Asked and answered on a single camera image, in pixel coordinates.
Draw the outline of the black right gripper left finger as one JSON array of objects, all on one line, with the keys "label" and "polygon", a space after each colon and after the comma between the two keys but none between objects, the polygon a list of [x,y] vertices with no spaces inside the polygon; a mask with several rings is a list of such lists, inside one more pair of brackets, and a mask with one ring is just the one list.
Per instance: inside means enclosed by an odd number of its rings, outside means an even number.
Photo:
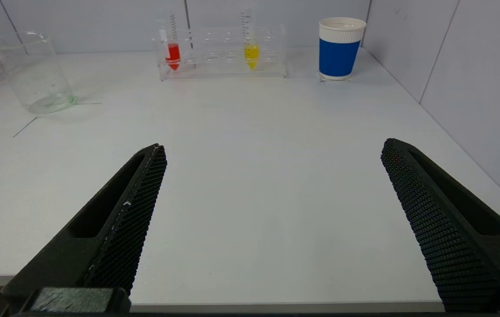
[{"label": "black right gripper left finger", "polygon": [[3,288],[10,315],[127,315],[165,171],[164,146],[135,153]]}]

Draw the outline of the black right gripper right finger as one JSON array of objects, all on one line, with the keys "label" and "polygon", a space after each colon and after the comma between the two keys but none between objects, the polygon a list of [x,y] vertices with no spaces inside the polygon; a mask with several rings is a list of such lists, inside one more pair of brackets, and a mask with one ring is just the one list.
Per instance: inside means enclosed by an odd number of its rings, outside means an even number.
[{"label": "black right gripper right finger", "polygon": [[382,164],[447,312],[500,312],[500,216],[413,145]]}]

